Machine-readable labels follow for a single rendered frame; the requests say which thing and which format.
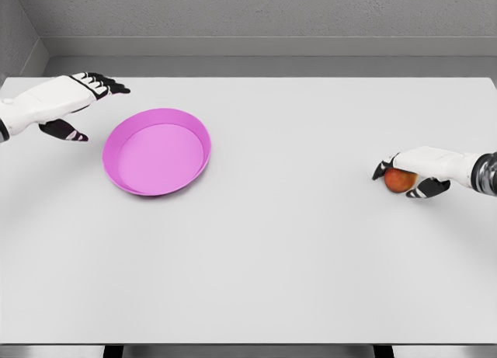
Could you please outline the pink round plate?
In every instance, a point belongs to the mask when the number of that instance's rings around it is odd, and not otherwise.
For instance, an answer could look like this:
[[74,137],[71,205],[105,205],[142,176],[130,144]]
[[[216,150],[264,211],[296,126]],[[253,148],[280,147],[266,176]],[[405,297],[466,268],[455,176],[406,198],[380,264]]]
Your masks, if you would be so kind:
[[110,181],[138,196],[174,193],[195,180],[210,159],[210,134],[194,115],[149,109],[128,117],[110,133],[102,164]]

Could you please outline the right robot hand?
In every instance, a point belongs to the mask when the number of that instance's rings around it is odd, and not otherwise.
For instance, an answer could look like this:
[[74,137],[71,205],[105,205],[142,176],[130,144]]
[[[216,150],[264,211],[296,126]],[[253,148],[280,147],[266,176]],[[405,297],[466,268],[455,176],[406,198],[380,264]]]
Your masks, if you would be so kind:
[[408,198],[427,199],[446,192],[452,182],[471,187],[474,159],[469,155],[440,148],[419,147],[401,151],[382,160],[372,180],[384,177],[389,169],[400,169],[425,177],[416,188],[405,192]]

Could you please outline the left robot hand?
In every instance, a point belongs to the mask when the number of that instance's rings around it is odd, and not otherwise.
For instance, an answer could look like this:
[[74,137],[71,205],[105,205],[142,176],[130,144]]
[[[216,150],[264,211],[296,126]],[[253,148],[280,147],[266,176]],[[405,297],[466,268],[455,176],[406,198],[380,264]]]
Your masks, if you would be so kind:
[[115,79],[96,72],[62,75],[37,85],[16,97],[16,105],[30,116],[29,124],[64,141],[86,142],[88,136],[76,130],[63,118],[77,113],[94,102],[130,90]]

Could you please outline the red apple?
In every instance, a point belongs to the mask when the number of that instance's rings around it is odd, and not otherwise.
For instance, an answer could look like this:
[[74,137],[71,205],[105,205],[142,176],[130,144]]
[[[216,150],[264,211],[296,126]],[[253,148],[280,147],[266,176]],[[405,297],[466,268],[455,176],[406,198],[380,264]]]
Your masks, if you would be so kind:
[[405,193],[413,188],[418,177],[414,172],[390,168],[384,174],[384,184],[392,193]]

